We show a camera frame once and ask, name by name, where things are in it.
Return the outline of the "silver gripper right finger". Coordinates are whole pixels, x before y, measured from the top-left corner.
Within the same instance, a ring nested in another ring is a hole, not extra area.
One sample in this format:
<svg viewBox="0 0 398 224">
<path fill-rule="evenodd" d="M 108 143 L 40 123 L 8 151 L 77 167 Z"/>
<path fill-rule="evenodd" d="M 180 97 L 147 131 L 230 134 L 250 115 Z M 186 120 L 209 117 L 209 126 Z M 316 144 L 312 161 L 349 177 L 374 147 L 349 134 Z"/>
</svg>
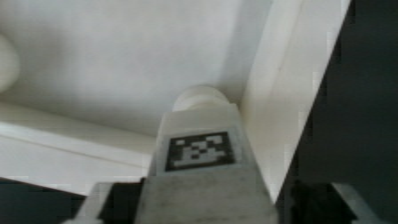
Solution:
<svg viewBox="0 0 398 224">
<path fill-rule="evenodd" d="M 294 181 L 291 198 L 291 224 L 392 224 L 348 184 Z"/>
</svg>

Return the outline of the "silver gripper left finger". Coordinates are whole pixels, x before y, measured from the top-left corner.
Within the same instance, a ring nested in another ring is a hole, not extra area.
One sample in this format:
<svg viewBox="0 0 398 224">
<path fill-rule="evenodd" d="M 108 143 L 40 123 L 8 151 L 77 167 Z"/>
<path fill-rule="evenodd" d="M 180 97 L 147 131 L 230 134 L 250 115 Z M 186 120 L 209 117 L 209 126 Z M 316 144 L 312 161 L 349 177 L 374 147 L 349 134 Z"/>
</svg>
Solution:
<svg viewBox="0 0 398 224">
<path fill-rule="evenodd" d="M 134 224 L 143 182 L 97 183 L 76 215 L 61 224 Z"/>
</svg>

